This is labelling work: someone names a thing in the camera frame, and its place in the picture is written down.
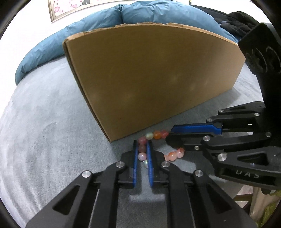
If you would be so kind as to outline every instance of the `gray bed sheet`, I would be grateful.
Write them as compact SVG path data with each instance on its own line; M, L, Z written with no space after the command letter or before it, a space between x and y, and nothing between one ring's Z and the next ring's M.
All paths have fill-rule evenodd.
M205 122L218 109L262 101L256 77L243 66L232 90L133 135L109 143L87 107L65 57L30 72L16 88L0 119L0 197L21 226L84 170L99 172L131 150L134 139L175 124ZM154 142L163 153L164 140ZM202 169L231 197L242 185L216 178L201 152L186 152L175 164ZM151 191L147 169L138 164L137 188L122 190L117 227L167 227L162 191Z

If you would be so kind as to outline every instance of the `cardboard box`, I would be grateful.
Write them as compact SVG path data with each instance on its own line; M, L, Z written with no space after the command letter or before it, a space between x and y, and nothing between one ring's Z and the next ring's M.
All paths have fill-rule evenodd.
M77 33L63 47L109 141L230 90L245 61L236 43L174 23L123 24Z

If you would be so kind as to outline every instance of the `beaded bracelet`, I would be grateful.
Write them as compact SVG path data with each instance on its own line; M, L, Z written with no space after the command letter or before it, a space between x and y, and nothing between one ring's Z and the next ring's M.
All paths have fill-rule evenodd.
M148 132L145 134L145 136L142 136L138 139L139 142L139 155L138 159L140 161L146 162L146 143L148 140L154 139L165 139L169 135L169 132L166 130L163 131L154 131ZM184 156L184 149L181 147L177 149L176 151L170 152L168 155L164 155L166 161L175 161L177 158L182 158Z

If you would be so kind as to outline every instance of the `blue silicone strip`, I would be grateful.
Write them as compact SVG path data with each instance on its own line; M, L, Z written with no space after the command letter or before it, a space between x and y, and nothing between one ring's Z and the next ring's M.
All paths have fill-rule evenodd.
M199 133L199 132L213 132L214 134L221 134L221 128L215 127L213 124L186 124L175 125L171 129L173 133Z
M149 141L146 144L146 155L147 155L147 167L148 167L148 180L150 186L153 187L153 164L151 159L151 149L149 146Z
M137 164L138 164L138 143L135 149L135 160L134 160L134 170L133 170L133 186L136 186L137 183Z

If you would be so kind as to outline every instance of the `white wall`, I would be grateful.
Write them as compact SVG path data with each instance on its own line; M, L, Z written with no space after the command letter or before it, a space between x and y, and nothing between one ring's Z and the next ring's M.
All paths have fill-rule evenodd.
M188 0L179 0L188 4ZM118 2L131 4L133 1ZM89 14L113 7L117 2L77 11L51 23L47 0L31 0L13 19L0 40L0 116L16 88L15 72L24 56L40 41ZM243 11L259 22L268 22L249 0L192 0L192 4L225 13Z

